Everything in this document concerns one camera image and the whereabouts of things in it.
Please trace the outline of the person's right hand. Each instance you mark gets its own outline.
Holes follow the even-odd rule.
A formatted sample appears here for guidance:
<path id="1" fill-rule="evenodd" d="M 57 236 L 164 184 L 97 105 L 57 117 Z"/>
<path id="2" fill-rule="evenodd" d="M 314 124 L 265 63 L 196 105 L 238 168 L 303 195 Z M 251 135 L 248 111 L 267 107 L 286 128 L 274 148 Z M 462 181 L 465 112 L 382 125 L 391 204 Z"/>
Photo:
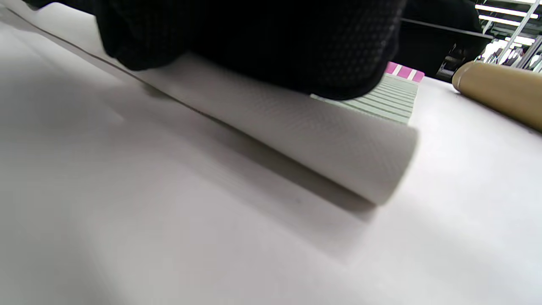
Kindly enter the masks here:
<path id="1" fill-rule="evenodd" d="M 297 92 L 370 92 L 398 47 L 404 0 L 61 0 L 95 17 L 108 56 L 131 71 L 187 52 Z"/>

